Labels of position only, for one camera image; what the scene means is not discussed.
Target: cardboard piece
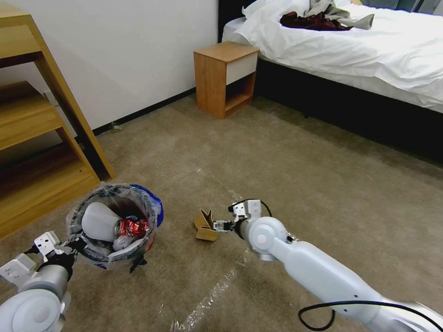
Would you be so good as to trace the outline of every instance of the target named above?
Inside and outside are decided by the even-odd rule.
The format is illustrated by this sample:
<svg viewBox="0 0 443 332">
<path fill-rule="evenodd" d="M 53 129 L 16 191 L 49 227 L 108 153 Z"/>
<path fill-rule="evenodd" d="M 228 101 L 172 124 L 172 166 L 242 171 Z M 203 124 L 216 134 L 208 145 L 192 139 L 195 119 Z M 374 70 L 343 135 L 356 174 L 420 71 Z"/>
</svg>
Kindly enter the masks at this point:
<svg viewBox="0 0 443 332">
<path fill-rule="evenodd" d="M 213 230 L 212 210 L 206 213 L 200 210 L 200 213 L 194 220 L 194 226 L 197 229 L 196 238 L 200 240 L 215 241 L 218 239 L 219 233 Z"/>
</svg>

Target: black bed frame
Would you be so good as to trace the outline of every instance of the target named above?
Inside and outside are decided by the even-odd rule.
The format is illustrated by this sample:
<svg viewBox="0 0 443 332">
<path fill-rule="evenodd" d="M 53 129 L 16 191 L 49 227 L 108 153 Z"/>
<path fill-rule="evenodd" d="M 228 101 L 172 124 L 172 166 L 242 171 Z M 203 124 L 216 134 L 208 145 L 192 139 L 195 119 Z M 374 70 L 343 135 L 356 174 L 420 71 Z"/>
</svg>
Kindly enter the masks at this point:
<svg viewBox="0 0 443 332">
<path fill-rule="evenodd" d="M 219 0 L 219 42 L 225 24 L 242 17 L 242 6 L 253 1 Z M 308 98 L 313 91 L 318 98 Z M 443 161 L 442 113 L 261 59 L 255 94 L 294 108 L 305 117 L 313 116 L 419 157 Z"/>
</svg>

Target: nightstand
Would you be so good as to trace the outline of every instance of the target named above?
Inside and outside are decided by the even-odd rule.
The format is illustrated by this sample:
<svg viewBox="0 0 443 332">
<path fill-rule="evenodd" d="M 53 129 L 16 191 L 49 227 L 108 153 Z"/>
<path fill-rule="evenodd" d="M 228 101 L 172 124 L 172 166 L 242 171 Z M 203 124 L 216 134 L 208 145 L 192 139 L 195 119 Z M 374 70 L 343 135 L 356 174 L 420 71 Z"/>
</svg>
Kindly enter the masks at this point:
<svg viewBox="0 0 443 332">
<path fill-rule="evenodd" d="M 197 106 L 224 119 L 251 102 L 258 51 L 231 41 L 195 51 Z"/>
</svg>

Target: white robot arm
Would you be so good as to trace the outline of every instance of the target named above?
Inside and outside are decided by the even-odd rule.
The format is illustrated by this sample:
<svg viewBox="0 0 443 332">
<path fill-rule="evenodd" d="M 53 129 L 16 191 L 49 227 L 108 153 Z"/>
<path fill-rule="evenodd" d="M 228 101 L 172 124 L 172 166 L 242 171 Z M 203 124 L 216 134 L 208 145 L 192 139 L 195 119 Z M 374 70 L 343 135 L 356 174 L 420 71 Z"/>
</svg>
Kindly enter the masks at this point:
<svg viewBox="0 0 443 332">
<path fill-rule="evenodd" d="M 81 239 L 60 246 L 56 234 L 46 232 L 34 240 L 26 253 L 40 253 L 43 264 L 25 254 L 0 267 L 0 276 L 18 288 L 18 294 L 0 306 L 0 326 L 4 332 L 60 332 L 71 302 L 67 283 Z"/>
<path fill-rule="evenodd" d="M 230 207 L 235 220 L 215 221 L 216 231 L 235 231 L 264 261 L 281 261 L 287 273 L 335 312 L 360 322 L 372 332 L 443 332 L 443 317 L 420 303 L 389 300 L 355 272 L 314 245 L 292 241 L 283 224 L 261 216 L 261 201 L 246 200 Z M 301 318 L 302 323 L 314 330 Z"/>
</svg>

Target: beige carpet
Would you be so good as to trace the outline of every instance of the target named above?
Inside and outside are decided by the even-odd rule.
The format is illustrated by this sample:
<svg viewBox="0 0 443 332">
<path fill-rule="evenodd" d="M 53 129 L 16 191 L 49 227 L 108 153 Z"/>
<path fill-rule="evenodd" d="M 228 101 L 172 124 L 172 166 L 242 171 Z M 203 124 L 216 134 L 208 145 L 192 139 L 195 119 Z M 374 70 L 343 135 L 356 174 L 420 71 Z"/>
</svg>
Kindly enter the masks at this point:
<svg viewBox="0 0 443 332">
<path fill-rule="evenodd" d="M 256 98 L 226 120 L 195 96 L 107 132 L 99 141 L 115 182 L 158 195 L 166 217 L 149 264 L 103 271 L 77 261 L 65 332 L 306 331 L 297 311 L 317 300 L 278 262 L 245 251 L 235 234 L 194 238 L 194 216 L 260 198 L 300 239 L 376 290 L 443 313 L 443 170 L 295 110 Z M 72 202 L 0 243 L 0 264 L 54 229 L 66 237 Z M 0 302 L 14 289 L 0 283 Z M 317 326 L 328 311 L 309 315 Z M 330 331 L 362 331 L 338 317 Z"/>
</svg>

